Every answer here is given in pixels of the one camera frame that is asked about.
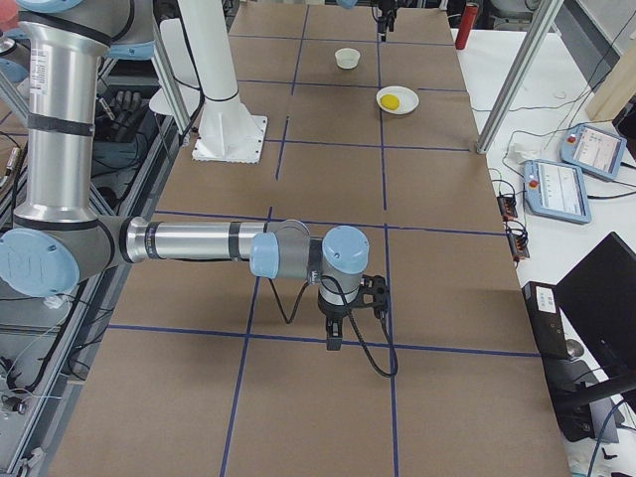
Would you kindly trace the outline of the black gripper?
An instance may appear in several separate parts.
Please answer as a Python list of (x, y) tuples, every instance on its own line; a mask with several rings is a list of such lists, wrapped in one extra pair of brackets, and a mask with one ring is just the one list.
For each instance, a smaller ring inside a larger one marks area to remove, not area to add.
[(326, 346), (328, 350), (340, 350), (344, 321), (352, 313), (359, 294), (359, 285), (344, 286), (340, 282), (322, 282), (319, 286), (318, 306), (326, 320)]
[(380, 9), (383, 15), (392, 15), (398, 9), (398, 1), (397, 0), (379, 0), (378, 8)]

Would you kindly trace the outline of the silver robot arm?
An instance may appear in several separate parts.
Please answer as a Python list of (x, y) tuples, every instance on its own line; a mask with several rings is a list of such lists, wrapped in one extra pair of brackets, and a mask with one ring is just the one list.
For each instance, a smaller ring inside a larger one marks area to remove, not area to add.
[(315, 238), (297, 221), (165, 223), (90, 209), (98, 62), (153, 56), (152, 3), (23, 1), (19, 24), (31, 44), (27, 196), (1, 239), (3, 280), (47, 297), (122, 263), (245, 261), (259, 277), (317, 284), (326, 345), (339, 349), (368, 283), (369, 243), (358, 229)]

